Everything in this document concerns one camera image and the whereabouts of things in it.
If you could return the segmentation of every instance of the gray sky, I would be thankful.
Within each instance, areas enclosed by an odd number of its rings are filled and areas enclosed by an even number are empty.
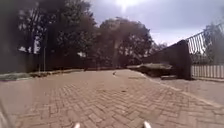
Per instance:
[[[92,0],[97,23],[124,17],[151,29],[156,43],[173,44],[221,20],[224,0]]]

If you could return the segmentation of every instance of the brick pavement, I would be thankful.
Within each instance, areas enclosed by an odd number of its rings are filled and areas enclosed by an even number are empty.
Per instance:
[[[224,106],[224,82],[213,82],[203,80],[160,80],[152,79],[156,82],[166,84],[181,91],[194,94],[202,99],[206,99]]]
[[[63,84],[14,114],[17,128],[223,128],[224,111],[121,70],[72,73]]]

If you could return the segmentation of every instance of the sunlight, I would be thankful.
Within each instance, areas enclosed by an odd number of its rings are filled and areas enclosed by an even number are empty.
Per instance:
[[[126,12],[129,7],[136,6],[148,0],[115,0],[116,5],[121,7],[122,12]]]

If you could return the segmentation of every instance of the metal fence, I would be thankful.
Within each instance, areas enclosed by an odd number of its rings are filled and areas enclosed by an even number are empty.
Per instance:
[[[193,77],[224,79],[224,23],[209,25],[186,40]]]

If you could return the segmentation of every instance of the wall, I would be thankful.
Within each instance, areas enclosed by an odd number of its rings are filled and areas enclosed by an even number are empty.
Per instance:
[[[17,51],[14,53],[0,53],[0,74],[5,73],[22,73],[27,72],[28,68],[33,69],[38,67],[37,55],[34,55],[34,60],[32,61],[31,56],[29,56],[29,62],[26,61],[26,53]]]
[[[191,59],[185,40],[145,58],[143,63],[167,63],[173,66],[178,78],[191,79]]]

